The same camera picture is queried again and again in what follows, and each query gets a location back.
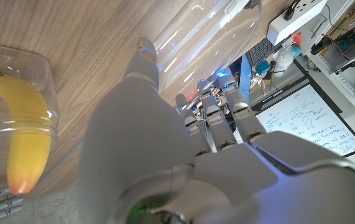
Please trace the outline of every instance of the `robotic hand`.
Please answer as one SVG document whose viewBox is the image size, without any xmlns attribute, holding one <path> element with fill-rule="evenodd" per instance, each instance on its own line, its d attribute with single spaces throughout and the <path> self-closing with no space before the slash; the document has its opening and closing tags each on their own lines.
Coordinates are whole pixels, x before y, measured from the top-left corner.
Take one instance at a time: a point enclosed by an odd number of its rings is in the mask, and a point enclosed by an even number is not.
<svg viewBox="0 0 355 224">
<path fill-rule="evenodd" d="M 199 83 L 213 153 L 185 97 L 177 113 L 157 93 L 155 60 L 141 39 L 92 115 L 78 171 L 83 223 L 355 223 L 354 164 L 266 133 L 228 72 L 219 79 L 244 143 Z"/>
</svg>

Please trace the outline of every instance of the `yellow banana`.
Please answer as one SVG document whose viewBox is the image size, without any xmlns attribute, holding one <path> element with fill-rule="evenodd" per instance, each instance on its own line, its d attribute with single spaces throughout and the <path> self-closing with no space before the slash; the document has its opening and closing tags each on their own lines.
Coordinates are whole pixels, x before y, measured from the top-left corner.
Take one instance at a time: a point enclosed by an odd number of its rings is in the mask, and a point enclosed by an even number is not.
<svg viewBox="0 0 355 224">
<path fill-rule="evenodd" d="M 25 194 L 42 174 L 50 150 L 51 124 L 47 104 L 35 86 L 15 77 L 0 76 L 0 97 L 9 108 L 11 124 L 7 182 L 11 193 Z"/>
</svg>

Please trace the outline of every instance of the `wire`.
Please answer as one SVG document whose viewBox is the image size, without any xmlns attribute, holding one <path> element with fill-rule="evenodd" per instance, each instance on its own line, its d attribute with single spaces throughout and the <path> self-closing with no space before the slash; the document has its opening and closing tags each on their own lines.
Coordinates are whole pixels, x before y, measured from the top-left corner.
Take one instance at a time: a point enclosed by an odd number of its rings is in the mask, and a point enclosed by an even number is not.
<svg viewBox="0 0 355 224">
<path fill-rule="evenodd" d="M 332 44 L 334 44 L 334 45 L 339 49 L 339 51 L 341 52 L 341 54 L 342 54 L 346 59 L 351 60 L 350 57 L 348 57 L 347 55 L 345 55 L 345 54 L 343 53 L 343 51 L 340 49 L 340 47 L 334 42 L 334 40 L 332 40 L 332 38 L 331 38 L 330 36 L 325 35 L 325 34 L 322 34 L 322 36 L 329 38 L 329 40 L 332 41 Z"/>
<path fill-rule="evenodd" d="M 274 86 L 274 88 L 275 88 L 277 91 L 279 91 L 278 88 L 277 88 L 274 84 L 272 84 L 272 85 Z"/>
<path fill-rule="evenodd" d="M 339 28 L 339 27 L 336 27 L 332 24 L 332 20 L 331 20 L 331 9 L 329 8 L 329 6 L 327 4 L 325 4 L 325 6 L 328 8 L 328 11 L 329 11 L 329 23 L 331 24 L 331 26 L 333 26 L 334 28 L 336 29 L 339 29 L 339 30 L 345 30 L 345 31 L 348 31 L 346 29 L 342 29 L 342 28 Z"/>
</svg>

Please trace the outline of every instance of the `clear plastic container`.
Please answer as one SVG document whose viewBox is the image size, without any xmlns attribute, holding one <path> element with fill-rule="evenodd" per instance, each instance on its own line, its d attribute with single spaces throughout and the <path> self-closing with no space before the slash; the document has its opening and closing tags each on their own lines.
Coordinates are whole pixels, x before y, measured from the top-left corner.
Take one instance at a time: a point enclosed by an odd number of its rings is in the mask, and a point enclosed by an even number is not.
<svg viewBox="0 0 355 224">
<path fill-rule="evenodd" d="M 192 81 L 216 80 L 254 36 L 260 12 L 259 0 L 188 1 L 154 41 L 161 95 L 174 86 L 166 95 L 187 96 Z"/>
<path fill-rule="evenodd" d="M 17 85 L 13 82 L 7 83 L 10 86 L 7 88 L 10 92 L 9 102 L 4 99 L 5 97 L 0 96 L 0 164 L 6 165 L 7 163 L 11 134 L 15 130 L 19 130 L 19 133 L 50 136 L 50 150 L 55 148 L 58 141 L 58 106 L 52 72 L 46 59 L 19 50 L 0 47 L 0 76 L 16 77 L 31 83 L 45 101 L 45 104 L 42 103 L 43 106 L 39 106 L 39 103 L 24 104 L 27 102 L 25 96 L 10 99 L 11 95 L 14 96 L 13 91 L 10 90 L 17 88 Z M 25 108 L 11 114 L 8 104 L 20 104 Z"/>
</svg>

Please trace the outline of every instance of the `wood grain surface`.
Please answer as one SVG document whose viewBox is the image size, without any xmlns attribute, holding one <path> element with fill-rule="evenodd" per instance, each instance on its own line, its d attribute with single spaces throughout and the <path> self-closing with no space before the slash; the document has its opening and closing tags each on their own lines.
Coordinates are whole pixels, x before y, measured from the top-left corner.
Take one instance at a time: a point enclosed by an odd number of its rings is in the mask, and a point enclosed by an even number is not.
<svg viewBox="0 0 355 224">
<path fill-rule="evenodd" d="M 93 108 L 120 82 L 137 40 L 142 36 L 154 40 L 186 1 L 0 1 L 0 46 L 38 54 L 50 62 L 60 109 L 58 147 L 50 153 L 45 172 L 28 197 L 74 183 L 80 144 Z M 291 2 L 262 1 L 259 30 L 241 54 L 265 37 L 269 22 Z M 188 86 L 195 88 L 196 82 Z"/>
</svg>

